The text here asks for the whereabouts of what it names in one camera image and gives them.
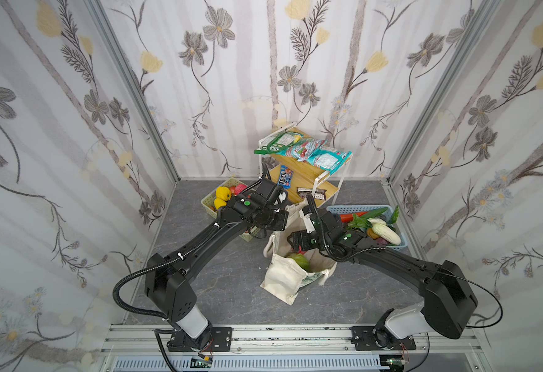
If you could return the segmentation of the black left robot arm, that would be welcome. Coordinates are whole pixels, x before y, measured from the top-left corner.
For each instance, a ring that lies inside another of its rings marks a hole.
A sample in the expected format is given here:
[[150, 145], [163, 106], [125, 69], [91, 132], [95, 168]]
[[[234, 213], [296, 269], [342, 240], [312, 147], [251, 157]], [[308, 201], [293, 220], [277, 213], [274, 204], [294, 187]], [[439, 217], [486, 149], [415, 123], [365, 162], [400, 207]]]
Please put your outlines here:
[[[289, 217], [286, 203], [284, 188], [272, 180], [268, 168], [263, 166], [262, 176], [232, 196], [228, 204], [217, 210], [215, 221], [189, 243], [165, 257], [153, 255], [144, 269], [119, 280], [112, 291], [115, 304], [130, 313], [163, 319], [183, 331], [189, 339], [188, 347], [206, 349], [213, 338], [213, 327], [199, 310], [191, 282], [228, 243], [252, 228], [283, 231]], [[137, 308], [122, 299], [124, 285], [140, 277], [145, 277], [144, 293], [157, 310]]]

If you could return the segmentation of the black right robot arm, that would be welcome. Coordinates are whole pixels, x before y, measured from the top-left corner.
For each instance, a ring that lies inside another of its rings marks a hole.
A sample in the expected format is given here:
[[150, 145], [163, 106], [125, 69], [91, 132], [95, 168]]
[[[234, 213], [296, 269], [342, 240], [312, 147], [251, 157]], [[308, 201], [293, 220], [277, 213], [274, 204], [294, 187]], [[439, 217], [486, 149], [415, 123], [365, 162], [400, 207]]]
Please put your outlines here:
[[336, 263], [352, 262], [377, 270], [415, 291], [423, 301], [386, 311], [374, 325], [377, 347], [389, 350], [409, 336], [435, 332], [460, 339], [470, 328], [479, 301], [459, 266], [445, 260], [434, 263], [382, 246], [357, 229], [346, 229], [327, 209], [319, 209], [307, 195], [304, 216], [309, 228], [290, 236], [294, 248], [317, 249]]

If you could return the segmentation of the green cabbage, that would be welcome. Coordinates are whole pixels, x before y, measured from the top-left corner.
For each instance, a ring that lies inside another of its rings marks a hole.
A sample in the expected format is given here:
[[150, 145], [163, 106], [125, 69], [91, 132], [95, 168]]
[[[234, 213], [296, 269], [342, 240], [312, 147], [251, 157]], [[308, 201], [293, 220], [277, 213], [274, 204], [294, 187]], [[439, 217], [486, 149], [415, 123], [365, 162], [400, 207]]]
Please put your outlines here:
[[288, 259], [294, 260], [295, 263], [304, 271], [310, 272], [310, 262], [303, 254], [290, 254]]

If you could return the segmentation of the cream canvas grocery bag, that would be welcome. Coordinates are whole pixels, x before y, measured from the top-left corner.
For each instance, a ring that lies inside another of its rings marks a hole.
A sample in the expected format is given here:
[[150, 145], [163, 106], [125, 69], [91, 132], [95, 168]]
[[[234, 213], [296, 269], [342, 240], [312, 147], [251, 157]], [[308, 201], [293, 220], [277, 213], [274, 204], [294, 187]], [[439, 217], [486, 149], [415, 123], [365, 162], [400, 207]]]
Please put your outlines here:
[[[307, 221], [304, 208], [305, 201], [286, 208], [289, 218], [284, 231], [274, 232], [263, 249], [263, 255], [271, 260], [267, 268], [261, 288], [277, 299], [292, 305], [299, 292], [308, 285], [324, 285], [333, 275], [338, 263], [324, 257], [318, 249], [310, 251], [293, 251], [288, 236], [299, 230], [308, 229], [312, 224]], [[310, 272], [301, 269], [294, 260], [288, 259], [290, 254], [303, 254], [310, 262]]]

